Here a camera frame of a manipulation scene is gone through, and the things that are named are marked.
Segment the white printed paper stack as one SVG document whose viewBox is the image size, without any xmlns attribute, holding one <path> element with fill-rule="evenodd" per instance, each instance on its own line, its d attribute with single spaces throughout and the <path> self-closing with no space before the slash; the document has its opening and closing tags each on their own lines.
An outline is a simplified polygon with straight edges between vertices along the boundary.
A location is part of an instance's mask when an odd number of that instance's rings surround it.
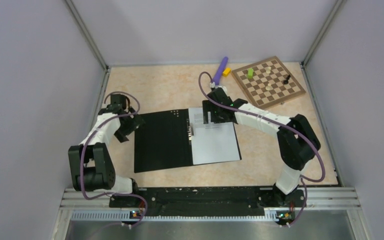
<svg viewBox="0 0 384 240">
<path fill-rule="evenodd" d="M 191 142 L 192 164 L 206 165 L 240 161 L 242 159 L 232 122 L 203 123 L 203 109 L 188 109 L 189 123 L 193 124 Z"/>
</svg>

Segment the teal folder black inside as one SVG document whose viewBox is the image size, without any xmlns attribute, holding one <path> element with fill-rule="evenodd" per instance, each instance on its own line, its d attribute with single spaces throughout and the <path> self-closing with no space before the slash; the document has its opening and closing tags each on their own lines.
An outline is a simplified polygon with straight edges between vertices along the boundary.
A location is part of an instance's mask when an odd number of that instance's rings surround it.
<svg viewBox="0 0 384 240">
<path fill-rule="evenodd" d="M 192 167 L 188 108 L 146 113 L 134 133 L 134 172 Z"/>
</svg>

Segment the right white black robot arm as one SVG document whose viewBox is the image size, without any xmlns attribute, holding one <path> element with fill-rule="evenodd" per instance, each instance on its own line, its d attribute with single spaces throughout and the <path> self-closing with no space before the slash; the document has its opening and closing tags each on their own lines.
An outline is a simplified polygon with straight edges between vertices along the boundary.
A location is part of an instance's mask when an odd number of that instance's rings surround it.
<svg viewBox="0 0 384 240">
<path fill-rule="evenodd" d="M 284 168 L 273 186 L 273 200 L 287 206 L 303 179 L 303 170 L 314 157 L 320 157 L 321 143 L 308 119 L 297 114 L 287 117 L 260 109 L 248 101 L 232 100 L 222 88 L 214 88 L 202 101 L 203 121 L 234 123 L 255 128 L 277 139 Z"/>
</svg>

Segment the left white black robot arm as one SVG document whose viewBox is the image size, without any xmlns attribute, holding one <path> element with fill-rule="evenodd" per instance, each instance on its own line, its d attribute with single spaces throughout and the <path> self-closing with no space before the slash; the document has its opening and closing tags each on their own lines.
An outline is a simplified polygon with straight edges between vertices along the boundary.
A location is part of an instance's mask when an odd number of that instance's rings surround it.
<svg viewBox="0 0 384 240">
<path fill-rule="evenodd" d="M 116 174 L 108 147 L 113 138 L 127 142 L 128 136 L 145 124 L 139 115 L 141 105 L 132 107 L 131 101 L 137 98 L 122 91 L 109 93 L 105 100 L 109 103 L 98 111 L 87 137 L 68 149 L 72 185 L 87 200 L 93 199 L 88 192 L 101 191 L 102 196 L 121 195 L 127 206 L 134 207 L 141 198 L 137 183 Z"/>
</svg>

